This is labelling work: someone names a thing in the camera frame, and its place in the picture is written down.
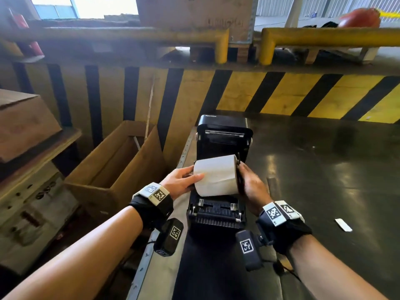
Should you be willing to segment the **grey metal conveyor rail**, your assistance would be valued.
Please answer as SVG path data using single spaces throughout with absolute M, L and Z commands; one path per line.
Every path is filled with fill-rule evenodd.
M 193 136 L 195 135 L 195 133 L 196 133 L 196 127 L 193 127 L 189 133 L 189 136 L 185 143 L 181 157 L 179 158 L 177 168 L 182 168 L 184 166 L 184 163 L 185 163 L 186 157 L 187 157 L 187 153 L 190 150 L 190 145 L 192 143 Z M 160 234 L 160 232 L 158 230 L 154 230 L 151 233 L 148 243 L 146 245 L 146 248 L 144 250 L 144 254 L 141 258 L 138 269 L 136 271 L 135 277 L 131 284 L 131 287 L 130 287 L 130 290 L 129 290 L 126 300 L 137 300 L 138 299 L 138 296 L 139 296 L 140 290 L 143 286 L 143 282 L 144 282 L 149 264 L 151 262 L 151 259 L 152 259 L 153 253 L 154 253 L 154 249 L 153 249 L 154 242 L 156 241 L 159 234 Z

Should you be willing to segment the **thin wooden stick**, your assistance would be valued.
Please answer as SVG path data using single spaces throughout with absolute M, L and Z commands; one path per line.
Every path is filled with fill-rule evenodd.
M 150 96 L 149 96 L 149 104 L 148 104 L 148 112 L 147 112 L 147 119 L 146 119 L 146 131 L 144 135 L 144 141 L 147 140 L 149 134 L 149 126 L 150 126 L 150 117 L 151 117 L 151 109 L 152 109 L 152 101 L 154 95 L 154 85 L 155 85 L 155 74 L 153 74 L 152 85 L 150 89 Z

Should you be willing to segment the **white paper scrap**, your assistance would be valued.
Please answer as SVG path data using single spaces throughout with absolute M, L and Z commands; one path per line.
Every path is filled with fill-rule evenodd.
M 341 228 L 344 232 L 352 232 L 353 229 L 342 219 L 342 218 L 335 218 L 334 219 L 337 225 Z

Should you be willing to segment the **large brown crate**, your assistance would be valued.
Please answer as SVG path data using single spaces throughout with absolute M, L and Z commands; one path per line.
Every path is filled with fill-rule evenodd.
M 229 42 L 250 44 L 258 0 L 136 0 L 140 23 L 165 29 L 229 29 Z

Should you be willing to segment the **person's left forearm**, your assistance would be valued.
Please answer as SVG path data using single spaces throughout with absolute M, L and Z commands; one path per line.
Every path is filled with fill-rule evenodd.
M 143 230 L 128 206 L 32 273 L 3 300 L 93 300 Z

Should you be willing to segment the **person's right hand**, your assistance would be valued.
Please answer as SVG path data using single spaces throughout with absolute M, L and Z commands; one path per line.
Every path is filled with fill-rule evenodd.
M 246 205 L 256 217 L 263 211 L 264 206 L 273 202 L 268 187 L 255 173 L 252 181 L 244 181 L 244 193 L 246 195 Z

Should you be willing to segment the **closed brown cardboard box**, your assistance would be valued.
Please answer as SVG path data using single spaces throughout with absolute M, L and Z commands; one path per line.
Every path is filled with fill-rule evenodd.
M 0 163 L 62 131 L 41 96 L 0 89 Z

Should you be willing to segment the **white pillar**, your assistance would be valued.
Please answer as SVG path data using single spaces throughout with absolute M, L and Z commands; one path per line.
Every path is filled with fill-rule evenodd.
M 303 0 L 293 0 L 284 28 L 297 28 Z

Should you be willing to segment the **red rounded object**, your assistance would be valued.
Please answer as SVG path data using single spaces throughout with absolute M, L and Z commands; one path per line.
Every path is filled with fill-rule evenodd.
M 375 8 L 359 8 L 341 16 L 338 28 L 370 27 L 379 28 L 381 25 L 380 13 Z

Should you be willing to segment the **person's right forearm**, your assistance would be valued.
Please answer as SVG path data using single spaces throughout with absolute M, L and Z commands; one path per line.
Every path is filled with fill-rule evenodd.
M 312 235 L 294 242 L 289 258 L 297 276 L 317 300 L 388 300 Z

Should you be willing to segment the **white label paper roll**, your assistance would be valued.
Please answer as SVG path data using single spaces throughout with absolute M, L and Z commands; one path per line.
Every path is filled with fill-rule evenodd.
M 193 173 L 204 174 L 203 179 L 194 184 L 198 195 L 212 197 L 238 194 L 237 161 L 235 155 L 197 160 Z

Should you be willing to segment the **worn wooden shelf unit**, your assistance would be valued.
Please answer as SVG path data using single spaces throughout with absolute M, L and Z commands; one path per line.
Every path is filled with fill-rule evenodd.
M 81 135 L 66 128 L 0 164 L 0 270 L 23 276 L 76 212 L 53 159 Z

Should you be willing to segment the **person's left hand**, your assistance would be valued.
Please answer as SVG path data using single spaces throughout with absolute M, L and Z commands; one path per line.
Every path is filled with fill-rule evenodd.
M 183 188 L 181 186 L 181 178 L 184 174 L 193 173 L 194 165 L 184 168 L 174 169 L 169 173 L 161 182 L 162 185 L 170 194 L 172 200 L 176 200 L 181 195 L 188 193 L 194 189 L 193 188 Z

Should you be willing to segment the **yellow steel guard rail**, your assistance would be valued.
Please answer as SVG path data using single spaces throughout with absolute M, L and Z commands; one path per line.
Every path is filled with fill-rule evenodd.
M 400 47 L 400 28 L 264 28 L 258 58 L 261 65 L 272 63 L 277 46 L 396 48 Z
M 19 40 L 93 40 L 120 41 L 136 40 L 156 42 L 159 44 L 186 46 L 193 44 L 213 44 L 217 64 L 227 62 L 229 29 L 191 29 L 167 30 L 151 27 L 110 27 L 110 28 L 39 28 L 26 32 L 0 30 L 0 38 L 9 41 Z

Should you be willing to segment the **black label printer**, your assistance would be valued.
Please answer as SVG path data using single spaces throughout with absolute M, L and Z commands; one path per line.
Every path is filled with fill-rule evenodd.
M 242 230 L 246 225 L 246 207 L 239 198 L 244 193 L 239 163 L 247 158 L 253 131 L 246 118 L 224 115 L 202 115 L 196 131 L 196 161 L 219 156 L 235 155 L 239 193 L 236 195 L 201 197 L 190 193 L 187 221 L 192 227 L 220 227 Z

